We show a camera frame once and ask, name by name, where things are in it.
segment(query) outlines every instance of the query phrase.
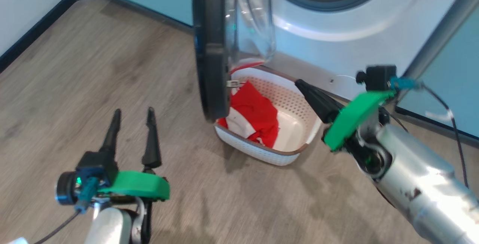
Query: washing machine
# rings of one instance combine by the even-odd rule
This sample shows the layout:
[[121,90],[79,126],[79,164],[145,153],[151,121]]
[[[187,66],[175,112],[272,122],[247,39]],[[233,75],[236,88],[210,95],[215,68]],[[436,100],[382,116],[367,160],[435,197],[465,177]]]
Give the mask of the washing machine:
[[[193,0],[203,106],[219,112],[213,103],[224,107],[228,102],[228,63],[236,51],[228,38],[231,30],[244,30],[235,38],[238,45],[242,34],[253,33],[257,41],[268,41],[262,43],[267,46],[257,46],[266,48],[259,50],[265,66],[352,100],[364,92],[356,83],[358,70],[367,65],[396,65],[397,74],[402,75],[454,1]],[[235,5],[241,20],[229,24]],[[269,20],[273,27],[264,28]],[[216,116],[224,114],[223,110]]]
[[272,0],[278,54],[269,65],[351,100],[366,65],[402,75],[454,1]]

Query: white wall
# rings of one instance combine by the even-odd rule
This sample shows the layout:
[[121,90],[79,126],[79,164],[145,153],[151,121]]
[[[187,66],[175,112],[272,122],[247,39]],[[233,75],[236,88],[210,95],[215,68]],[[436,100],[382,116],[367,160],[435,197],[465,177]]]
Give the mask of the white wall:
[[61,0],[0,0],[0,56]]

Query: washing machine door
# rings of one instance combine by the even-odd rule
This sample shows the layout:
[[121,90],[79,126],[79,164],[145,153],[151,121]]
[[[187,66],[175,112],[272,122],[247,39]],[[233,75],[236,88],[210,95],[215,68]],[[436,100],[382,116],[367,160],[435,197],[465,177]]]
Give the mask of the washing machine door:
[[229,114],[231,74],[272,59],[271,0],[193,0],[193,28],[202,108],[214,122]]

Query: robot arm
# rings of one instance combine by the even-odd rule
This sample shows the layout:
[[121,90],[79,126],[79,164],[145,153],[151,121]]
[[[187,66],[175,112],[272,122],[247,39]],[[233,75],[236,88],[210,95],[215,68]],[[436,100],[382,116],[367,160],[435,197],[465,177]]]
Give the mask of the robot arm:
[[[86,152],[74,172],[64,172],[58,179],[58,203],[74,206],[79,213],[85,213],[90,206],[94,208],[86,244],[148,244],[152,205],[170,198],[166,178],[153,171],[161,166],[154,109],[150,107],[147,114],[149,132],[142,172],[118,170],[115,150],[120,119],[117,109],[100,150]],[[136,204],[137,210],[114,207],[126,204]]]
[[[322,122],[330,125],[322,140],[333,151],[351,154],[421,237],[433,244],[479,244],[477,197],[455,178],[448,162],[389,124],[388,114],[379,104],[394,96],[390,78],[396,71],[394,67],[375,67],[373,71],[378,73],[366,72],[359,80],[366,82],[368,92],[346,107],[303,80],[296,82]],[[376,80],[368,82],[371,75]]]

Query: green gripper mount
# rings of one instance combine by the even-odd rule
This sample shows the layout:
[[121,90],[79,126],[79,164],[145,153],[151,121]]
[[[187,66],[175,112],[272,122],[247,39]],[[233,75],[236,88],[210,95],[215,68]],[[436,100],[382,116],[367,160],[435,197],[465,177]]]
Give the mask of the green gripper mount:
[[120,171],[113,185],[99,189],[98,193],[116,193],[164,201],[170,199],[170,184],[157,175]]
[[347,138],[357,130],[381,104],[394,97],[396,91],[369,91],[356,96],[343,108],[324,137],[324,143],[332,151],[340,150]]

